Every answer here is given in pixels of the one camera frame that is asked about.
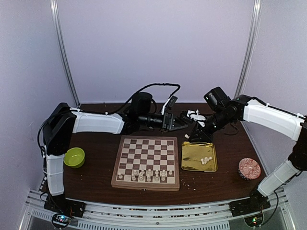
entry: green bowl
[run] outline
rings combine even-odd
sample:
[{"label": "green bowl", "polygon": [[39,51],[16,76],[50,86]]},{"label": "green bowl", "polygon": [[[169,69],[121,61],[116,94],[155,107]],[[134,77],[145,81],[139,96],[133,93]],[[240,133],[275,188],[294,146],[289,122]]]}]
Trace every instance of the green bowl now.
[{"label": "green bowl", "polygon": [[64,157],[64,163],[74,169],[80,168],[85,161],[85,153],[81,148],[72,148],[67,151]]}]

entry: metal base frame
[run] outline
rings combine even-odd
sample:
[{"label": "metal base frame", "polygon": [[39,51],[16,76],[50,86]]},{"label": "metal base frame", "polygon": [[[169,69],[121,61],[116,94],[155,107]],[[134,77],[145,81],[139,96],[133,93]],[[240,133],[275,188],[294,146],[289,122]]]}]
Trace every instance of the metal base frame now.
[{"label": "metal base frame", "polygon": [[[278,190],[279,208],[288,230],[295,230],[290,207],[283,189]],[[28,230],[31,217],[51,221],[54,212],[44,209],[40,199],[42,192],[30,190],[24,205],[24,214],[18,229]],[[271,208],[276,206],[275,194],[269,196]],[[229,203],[235,200],[196,205],[178,206],[124,206],[86,202],[83,218],[74,218],[69,227],[81,230],[229,230],[229,221],[243,218],[233,217]]]}]

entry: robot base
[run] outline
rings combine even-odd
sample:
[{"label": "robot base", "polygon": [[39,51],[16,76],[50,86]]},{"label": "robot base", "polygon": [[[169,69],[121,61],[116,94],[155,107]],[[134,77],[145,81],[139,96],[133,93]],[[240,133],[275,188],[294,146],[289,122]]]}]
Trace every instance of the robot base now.
[{"label": "robot base", "polygon": [[259,212],[261,210],[270,208],[270,202],[268,200],[264,200],[257,205],[251,205],[251,199],[243,199],[238,201],[233,201],[229,203],[229,207],[233,217],[247,215],[253,212]]},{"label": "robot base", "polygon": [[[64,212],[64,215],[67,217],[83,217],[83,213],[85,210],[85,203],[80,201],[74,201],[74,200],[67,200],[66,199],[66,206],[71,207],[71,209],[67,209]],[[53,212],[59,212],[59,209],[49,200],[49,197],[47,197],[46,202],[44,204],[44,209],[53,211]]]}]

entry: white chess piece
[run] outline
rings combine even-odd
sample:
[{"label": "white chess piece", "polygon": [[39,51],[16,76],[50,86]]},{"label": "white chess piece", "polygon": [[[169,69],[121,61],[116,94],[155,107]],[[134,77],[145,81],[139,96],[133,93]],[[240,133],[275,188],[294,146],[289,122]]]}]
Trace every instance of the white chess piece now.
[{"label": "white chess piece", "polygon": [[131,175],[131,179],[133,180],[133,181],[135,181],[136,180],[136,177],[135,177],[135,175],[134,175],[134,173],[132,172],[132,175]]},{"label": "white chess piece", "polygon": [[149,173],[146,175],[146,178],[147,178],[147,181],[150,182],[151,178],[150,178],[150,174]]},{"label": "white chess piece", "polygon": [[139,180],[140,180],[140,181],[144,180],[144,176],[143,176],[143,173],[142,173],[142,172],[140,172],[140,174],[139,174]]},{"label": "white chess piece", "polygon": [[159,174],[156,174],[155,177],[154,177],[154,179],[155,179],[156,181],[159,181],[159,180],[160,180]]}]

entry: chess piece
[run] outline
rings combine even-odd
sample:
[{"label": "chess piece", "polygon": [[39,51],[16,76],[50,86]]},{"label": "chess piece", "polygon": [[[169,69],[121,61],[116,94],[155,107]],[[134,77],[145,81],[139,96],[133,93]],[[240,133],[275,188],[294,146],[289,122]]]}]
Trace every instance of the chess piece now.
[{"label": "chess piece", "polygon": [[155,179],[155,181],[159,181],[160,180],[159,173],[155,175],[154,179]]},{"label": "chess piece", "polygon": [[147,181],[150,182],[151,178],[150,178],[150,174],[149,173],[146,175],[146,178],[147,178]]},{"label": "chess piece", "polygon": [[140,181],[144,180],[144,175],[143,175],[142,172],[140,172],[140,174],[139,174],[139,180],[140,180]]},{"label": "chess piece", "polygon": [[212,157],[205,157],[205,161],[204,161],[204,163],[206,164],[206,163],[208,163],[210,160],[212,160]]},{"label": "chess piece", "polygon": [[132,172],[132,175],[131,175],[131,179],[133,180],[133,181],[135,181],[136,180],[136,177],[135,177],[135,175],[134,175],[134,173]]}]

